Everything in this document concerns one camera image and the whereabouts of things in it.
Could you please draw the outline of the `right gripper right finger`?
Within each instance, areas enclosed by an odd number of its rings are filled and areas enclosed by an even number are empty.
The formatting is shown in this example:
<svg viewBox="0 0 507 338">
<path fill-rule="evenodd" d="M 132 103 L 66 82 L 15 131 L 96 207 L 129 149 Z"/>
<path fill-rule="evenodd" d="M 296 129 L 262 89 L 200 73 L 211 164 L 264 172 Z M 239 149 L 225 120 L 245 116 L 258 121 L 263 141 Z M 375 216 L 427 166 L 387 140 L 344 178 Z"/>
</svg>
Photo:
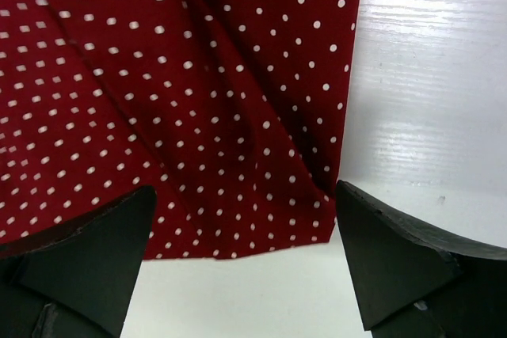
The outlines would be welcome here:
<svg viewBox="0 0 507 338">
<path fill-rule="evenodd" d="M 504 337 L 506 250 L 405 214 L 338 181 L 337 224 L 374 337 Z"/>
</svg>

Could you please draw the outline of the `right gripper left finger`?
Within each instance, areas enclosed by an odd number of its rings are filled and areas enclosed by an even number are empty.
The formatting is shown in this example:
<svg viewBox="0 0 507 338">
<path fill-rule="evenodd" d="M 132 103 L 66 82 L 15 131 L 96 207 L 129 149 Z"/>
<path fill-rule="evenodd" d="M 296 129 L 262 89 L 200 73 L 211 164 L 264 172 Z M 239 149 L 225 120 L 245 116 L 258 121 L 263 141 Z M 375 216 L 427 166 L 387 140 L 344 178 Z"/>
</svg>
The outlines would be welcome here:
<svg viewBox="0 0 507 338">
<path fill-rule="evenodd" d="M 142 186 L 1 246 L 3 337 L 118 337 L 157 204 Z"/>
</svg>

